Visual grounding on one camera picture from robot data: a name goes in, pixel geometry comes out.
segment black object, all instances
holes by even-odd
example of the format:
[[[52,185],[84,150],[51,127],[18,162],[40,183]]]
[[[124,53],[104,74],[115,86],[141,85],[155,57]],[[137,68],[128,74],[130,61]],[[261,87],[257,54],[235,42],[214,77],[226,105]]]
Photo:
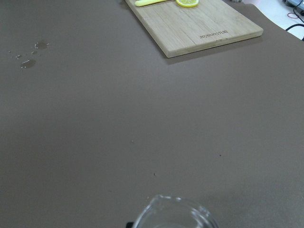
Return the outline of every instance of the black object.
[[[128,222],[125,228],[132,228],[133,224],[134,224],[133,222]]]
[[[296,0],[283,0],[286,6],[294,7],[302,16],[304,16],[304,6],[300,6],[303,0],[300,0],[299,3]]]
[[[295,24],[295,25],[292,25],[292,26],[290,26],[289,28],[287,28],[285,30],[288,31],[289,29],[292,29],[293,27],[296,27],[296,26],[302,26],[302,27],[304,27],[303,24]]]

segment water droplet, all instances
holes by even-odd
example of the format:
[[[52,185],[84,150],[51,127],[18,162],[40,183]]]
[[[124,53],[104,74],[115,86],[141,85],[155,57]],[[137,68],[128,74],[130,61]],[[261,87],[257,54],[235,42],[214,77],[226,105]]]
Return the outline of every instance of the water droplet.
[[[49,43],[46,43],[44,41],[39,41],[35,44],[35,49],[46,49],[48,48]]]
[[[21,63],[21,68],[30,68],[35,65],[36,61],[33,59],[29,59],[23,63]]]

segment yellow spatula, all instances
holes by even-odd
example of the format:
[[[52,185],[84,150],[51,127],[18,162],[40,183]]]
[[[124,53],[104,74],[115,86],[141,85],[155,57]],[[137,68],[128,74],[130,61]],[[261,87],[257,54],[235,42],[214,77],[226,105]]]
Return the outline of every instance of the yellow spatula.
[[[135,6],[146,6],[146,5],[151,5],[157,2],[162,2],[162,1],[167,1],[167,0],[138,0],[135,2]],[[176,0],[177,4],[183,7],[194,7],[197,6],[199,3],[199,0]]]

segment wooden cutting board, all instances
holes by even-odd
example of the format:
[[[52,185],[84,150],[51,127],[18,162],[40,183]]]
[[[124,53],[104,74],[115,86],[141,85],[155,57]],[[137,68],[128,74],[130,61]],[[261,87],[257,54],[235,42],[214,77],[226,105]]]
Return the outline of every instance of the wooden cutting board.
[[[263,29],[222,0],[193,8],[175,0],[137,7],[125,0],[168,58],[259,37]]]

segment gray countertop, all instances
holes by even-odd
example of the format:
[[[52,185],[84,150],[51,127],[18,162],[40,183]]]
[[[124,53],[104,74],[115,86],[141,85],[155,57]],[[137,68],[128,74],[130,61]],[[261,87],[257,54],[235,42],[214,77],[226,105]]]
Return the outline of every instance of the gray countertop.
[[[303,42],[228,4],[264,34],[167,59],[124,1],[2,1],[0,227],[124,228],[162,193],[302,228]]]

